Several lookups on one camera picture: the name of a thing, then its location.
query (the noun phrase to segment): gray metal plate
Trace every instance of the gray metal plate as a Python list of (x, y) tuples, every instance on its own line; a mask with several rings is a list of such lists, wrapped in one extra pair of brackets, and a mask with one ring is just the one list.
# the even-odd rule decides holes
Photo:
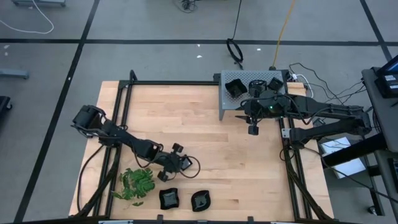
[[(272, 78), (277, 78), (283, 81), (281, 71), (247, 71), (247, 70), (222, 70), (221, 71), (221, 104), (223, 110), (235, 110), (240, 107), (242, 100), (248, 99), (251, 96), (249, 93), (243, 93), (237, 98), (232, 98), (225, 88), (225, 83), (239, 78), (243, 85), (249, 90), (249, 83), (253, 80), (265, 80), (267, 85), (272, 80)], [(285, 87), (283, 86), (279, 93), (285, 93)]]

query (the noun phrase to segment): white cord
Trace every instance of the white cord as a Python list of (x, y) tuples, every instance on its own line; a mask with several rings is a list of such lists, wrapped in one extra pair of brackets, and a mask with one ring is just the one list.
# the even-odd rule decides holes
[(303, 76), (303, 75), (301, 75), (301, 74), (293, 74), (293, 75), (295, 75), (296, 77), (303, 77), (303, 78), (305, 79), (305, 81), (307, 82), (307, 85), (308, 85), (308, 87), (309, 87), (309, 89), (310, 89), (310, 91), (311, 91), (311, 98), (313, 98), (313, 91), (312, 91), (311, 85), (310, 85), (310, 83), (308, 82), (307, 78), (305, 78), (305, 76)]
[(30, 33), (30, 34), (49, 34), (54, 30), (54, 24), (52, 24), (51, 20), (47, 18), (47, 16), (45, 16), (45, 14), (39, 9), (39, 7), (37, 7), (35, 0), (32, 0), (33, 4), (35, 5), (36, 9), (41, 13), (41, 15), (43, 15), (45, 17), (45, 19), (51, 24), (51, 29), (47, 32), (37, 32), (37, 31), (28, 31), (28, 30), (20, 30), (20, 29), (16, 29), (13, 28), (11, 26), (9, 26), (8, 24), (6, 24), (5, 22), (3, 22), (2, 20), (0, 20), (0, 22), (2, 24), (4, 24), (6, 27), (15, 30), (15, 31), (19, 31), (19, 32), (25, 32), (25, 33)]

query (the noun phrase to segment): wooden table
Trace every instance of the wooden table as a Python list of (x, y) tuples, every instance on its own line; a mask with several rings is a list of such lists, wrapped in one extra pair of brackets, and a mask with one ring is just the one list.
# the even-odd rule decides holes
[[(97, 106), (105, 110), (109, 119), (117, 87), (118, 82), (103, 82), (99, 93)], [(289, 93), (305, 94), (302, 83), (288, 83), (288, 88)], [(175, 142), (183, 145), (183, 153), (195, 156), (201, 162), (201, 172), (194, 179), (177, 175), (166, 183), (154, 177), (155, 190), (142, 200), (143, 205), (134, 207), (132, 202), (116, 198), (111, 218), (155, 220), (158, 214), (163, 214), (165, 220), (245, 221), (248, 216), (253, 216), (255, 221), (293, 221), (285, 163), (279, 159), (282, 149), (279, 124), (274, 119), (263, 119), (259, 123), (259, 135), (251, 136), (248, 135), (248, 125), (234, 117), (241, 113), (226, 111), (224, 119), (218, 120), (217, 86), (134, 85), (127, 119), (128, 132), (138, 138), (162, 143), (165, 151), (171, 151)], [(297, 120), (295, 125), (312, 127), (304, 126)], [(88, 140), (82, 164), (98, 147), (97, 139)], [(317, 150), (315, 141), (310, 141), (307, 147)], [(81, 183), (81, 206), (98, 186), (104, 152), (103, 149), (85, 169)], [(308, 191), (325, 213), (333, 217), (319, 156), (302, 150), (301, 158)], [(123, 146), (119, 172), (128, 167), (138, 169), (131, 150)], [(150, 168), (155, 176), (161, 170), (157, 164)], [(187, 175), (196, 172), (196, 164), (186, 170)], [(118, 182), (116, 191), (121, 187)], [(178, 188), (180, 206), (161, 210), (159, 190), (171, 187)], [(190, 199), (199, 190), (210, 191), (211, 207), (204, 212), (192, 212)], [(303, 208), (301, 194), (297, 192), (297, 199)], [(104, 213), (107, 194), (106, 189), (100, 214)], [(75, 192), (70, 214), (76, 213)], [(303, 209), (300, 209), (300, 214), (305, 217)]]

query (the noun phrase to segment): concrete floor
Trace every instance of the concrete floor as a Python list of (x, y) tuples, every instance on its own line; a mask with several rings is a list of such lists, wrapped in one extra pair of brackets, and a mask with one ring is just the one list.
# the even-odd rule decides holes
[[(384, 40), (396, 42), (398, 1), (366, 2)], [(28, 80), (0, 79), (0, 95), (10, 96), (14, 103), (0, 129), (0, 223), (14, 220), (93, 3), (67, 0), (66, 8), (42, 6), (55, 25), (48, 35), (14, 32), (0, 24), (0, 68), (30, 71)], [(243, 1), (235, 39), (277, 40), (290, 3)], [(96, 103), (102, 81), (127, 79), (130, 69), (140, 80), (211, 80), (221, 70), (239, 69), (225, 44), (164, 41), (232, 37), (238, 0), (202, 0), (197, 4), (197, 11), (184, 14), (171, 0), (99, 1), (88, 39), (162, 40), (163, 44), (84, 45), (24, 221), (68, 215), (86, 144), (70, 124), (82, 105)], [(49, 28), (35, 9), (15, 7), (8, 0), (0, 1), (0, 19), (20, 29)], [(6, 39), (73, 39), (74, 44), (21, 44)], [(297, 0), (283, 40), (335, 42), (329, 46), (308, 42), (282, 45), (276, 65), (285, 69), (290, 63), (301, 62), (316, 70), (334, 92), (358, 82), (362, 69), (387, 62), (359, 0)], [(343, 46), (345, 41), (367, 44)], [(275, 45), (240, 47), (245, 69), (267, 70), (271, 65)], [(392, 56), (398, 54), (398, 47), (388, 50)], [(311, 72), (293, 69), (309, 82), (322, 84)], [(316, 100), (327, 100), (321, 89), (314, 87), (314, 91)], [(371, 105), (366, 92), (354, 95), (347, 104)], [(382, 199), (385, 217), (370, 215), (366, 211), (372, 205), (368, 190), (346, 187), (333, 174), (325, 174), (336, 218), (346, 222), (395, 222), (387, 200)], [(381, 179), (377, 179), (377, 186), (384, 190)]]

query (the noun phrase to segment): artificial plant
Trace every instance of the artificial plant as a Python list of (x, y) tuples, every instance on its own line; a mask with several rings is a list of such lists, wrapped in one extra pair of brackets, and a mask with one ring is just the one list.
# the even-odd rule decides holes
[[(150, 168), (138, 169), (132, 171), (127, 168), (126, 171), (119, 176), (119, 181), (123, 184), (120, 193), (112, 192), (113, 197), (132, 200), (135, 198), (143, 198), (148, 192), (155, 188), (155, 182), (152, 180), (152, 171)], [(140, 206), (144, 202), (135, 202), (133, 206)]]

